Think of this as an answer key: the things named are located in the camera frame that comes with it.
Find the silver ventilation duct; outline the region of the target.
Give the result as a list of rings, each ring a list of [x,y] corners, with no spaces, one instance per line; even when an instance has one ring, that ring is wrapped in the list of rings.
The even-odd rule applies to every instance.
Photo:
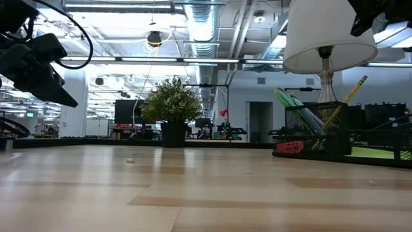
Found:
[[[187,30],[192,54],[200,58],[215,58],[216,45],[216,14],[214,5],[185,5]]]

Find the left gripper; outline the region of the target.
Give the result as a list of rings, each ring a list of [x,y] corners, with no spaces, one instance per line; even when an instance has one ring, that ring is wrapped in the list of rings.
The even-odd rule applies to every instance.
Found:
[[[64,80],[50,64],[34,69],[32,50],[15,44],[0,55],[0,74],[14,81],[14,87],[29,92],[42,101],[56,102],[75,108],[78,102],[62,87]]]

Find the black ceiling-hung device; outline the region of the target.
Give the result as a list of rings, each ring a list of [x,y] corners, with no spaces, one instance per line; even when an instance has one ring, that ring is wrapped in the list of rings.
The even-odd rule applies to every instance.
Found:
[[[159,47],[162,44],[162,39],[160,37],[159,31],[150,31],[149,35],[147,36],[147,43],[151,47]]]

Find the yellow pencil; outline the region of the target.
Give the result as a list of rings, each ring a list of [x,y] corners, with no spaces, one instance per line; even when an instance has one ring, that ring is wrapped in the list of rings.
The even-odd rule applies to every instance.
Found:
[[[364,75],[358,81],[358,83],[354,86],[354,88],[351,90],[351,92],[344,99],[344,101],[343,101],[344,104],[347,104],[351,100],[351,98],[357,93],[357,91],[364,84],[364,82],[367,80],[367,78],[368,78],[368,76]],[[331,114],[331,116],[324,123],[323,130],[325,130],[325,131],[328,130],[328,128],[333,124],[334,120],[339,116],[342,109],[343,109],[343,105],[340,105],[335,109],[335,111]]]

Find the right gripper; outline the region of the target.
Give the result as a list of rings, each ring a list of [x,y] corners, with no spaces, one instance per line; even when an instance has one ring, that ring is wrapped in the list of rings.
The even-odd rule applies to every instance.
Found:
[[[412,22],[412,0],[349,0],[349,4],[356,13],[350,32],[352,36],[361,36],[369,30],[382,12],[392,23]]]

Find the black aluminium table frame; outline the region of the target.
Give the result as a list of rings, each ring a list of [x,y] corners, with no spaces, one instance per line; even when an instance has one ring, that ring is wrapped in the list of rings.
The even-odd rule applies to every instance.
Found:
[[[0,137],[0,151],[21,148],[45,148],[57,146],[108,145],[108,146],[163,146],[159,140],[115,140],[115,139],[15,139]],[[240,140],[201,140],[185,141],[179,148],[240,148],[273,149],[273,143],[247,143]]]

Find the white cabinets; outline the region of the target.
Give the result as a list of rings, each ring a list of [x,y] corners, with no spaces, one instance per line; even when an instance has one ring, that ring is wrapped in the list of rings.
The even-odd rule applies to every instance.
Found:
[[[88,119],[86,121],[86,136],[107,137],[109,121],[107,119]]]

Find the green sticky note pad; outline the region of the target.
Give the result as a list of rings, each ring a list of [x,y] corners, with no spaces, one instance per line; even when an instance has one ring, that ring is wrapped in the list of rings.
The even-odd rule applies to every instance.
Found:
[[[372,148],[353,147],[351,152],[352,157],[376,158],[376,159],[394,159],[393,151],[378,150]],[[401,160],[412,160],[412,153],[410,151],[400,152]]]

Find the black monitor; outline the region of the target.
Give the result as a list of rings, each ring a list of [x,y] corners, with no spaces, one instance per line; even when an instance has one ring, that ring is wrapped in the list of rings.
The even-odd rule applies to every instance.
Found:
[[[143,103],[144,100],[116,100],[114,122],[116,124],[143,123],[140,109]]]

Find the small green potted plant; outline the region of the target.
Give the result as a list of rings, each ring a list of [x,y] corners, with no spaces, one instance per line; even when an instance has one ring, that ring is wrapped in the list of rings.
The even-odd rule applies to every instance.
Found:
[[[172,78],[150,91],[141,111],[145,121],[160,123],[163,147],[182,148],[186,122],[200,117],[201,103],[194,90],[186,88],[180,79]]]

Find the black storage crates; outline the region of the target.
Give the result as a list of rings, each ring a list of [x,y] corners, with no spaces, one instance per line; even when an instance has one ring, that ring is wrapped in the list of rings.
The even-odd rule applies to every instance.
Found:
[[[350,130],[390,130],[412,122],[406,103],[358,104],[349,106],[347,111]]]

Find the black mesh desk organizer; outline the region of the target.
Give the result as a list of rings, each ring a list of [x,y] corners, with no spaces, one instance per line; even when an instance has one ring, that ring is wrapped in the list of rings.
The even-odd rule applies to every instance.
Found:
[[[325,131],[326,135],[316,134],[315,130],[309,124],[311,131],[303,130],[302,127],[298,126],[288,129],[285,125],[282,128],[268,132],[274,145],[293,141],[304,142],[304,149],[300,153],[277,153],[275,146],[272,149],[272,155],[293,159],[412,169],[412,160],[400,159],[401,151],[410,151],[412,153],[411,124],[402,124],[390,130],[350,130],[348,128],[348,106],[342,102],[304,104],[303,106],[289,107],[287,110],[308,108],[325,123],[340,105],[343,105],[343,109],[333,124]],[[395,158],[376,159],[352,157],[351,152],[353,147],[393,151]]]

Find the white shade table lamp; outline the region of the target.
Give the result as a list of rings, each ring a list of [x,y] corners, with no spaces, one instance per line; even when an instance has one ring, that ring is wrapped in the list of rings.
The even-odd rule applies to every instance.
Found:
[[[372,30],[355,37],[355,10],[348,0],[292,0],[288,11],[284,68],[321,78],[319,102],[336,100],[335,72],[365,64],[378,54]]]

